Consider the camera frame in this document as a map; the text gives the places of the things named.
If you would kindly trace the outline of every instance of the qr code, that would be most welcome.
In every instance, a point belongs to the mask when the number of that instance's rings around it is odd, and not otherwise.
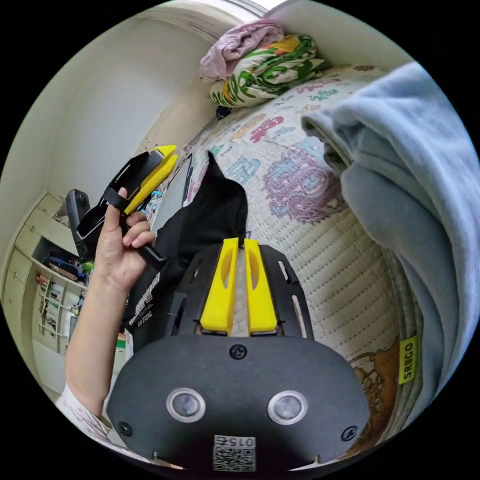
[[[215,435],[213,469],[219,472],[255,472],[255,438]]]

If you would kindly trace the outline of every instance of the cream cabinet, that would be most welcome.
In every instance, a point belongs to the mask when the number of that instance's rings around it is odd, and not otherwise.
[[[53,382],[49,365],[38,363],[65,355],[72,318],[76,319],[77,305],[88,288],[45,265],[49,249],[60,248],[77,256],[70,229],[56,220],[61,206],[59,199],[47,193],[32,208],[10,253],[2,300],[8,328],[25,363],[40,383],[55,391],[63,380]],[[125,352],[117,348],[114,375],[124,363]]]

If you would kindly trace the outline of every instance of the quilted mattress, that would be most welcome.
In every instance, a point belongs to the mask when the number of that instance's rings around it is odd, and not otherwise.
[[[305,292],[315,339],[343,355],[367,394],[370,420],[348,456],[397,433],[421,388],[399,385],[399,342],[421,331],[422,316],[402,268],[366,234],[345,203],[324,145],[301,116],[331,107],[381,77],[372,66],[341,65],[254,108],[234,110],[186,145],[194,198],[214,153],[225,176],[245,188],[247,235],[283,252]],[[245,270],[238,262],[234,334],[247,335]]]

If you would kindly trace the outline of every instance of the yellow label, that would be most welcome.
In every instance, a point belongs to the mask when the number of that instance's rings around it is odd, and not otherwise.
[[[411,382],[417,372],[417,336],[407,338],[400,342],[400,372],[398,384],[403,385]]]

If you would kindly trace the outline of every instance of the pink cloth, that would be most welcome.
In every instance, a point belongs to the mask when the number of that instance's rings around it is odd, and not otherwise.
[[[282,27],[268,18],[235,26],[224,33],[201,59],[200,78],[205,82],[228,80],[245,54],[283,38]]]

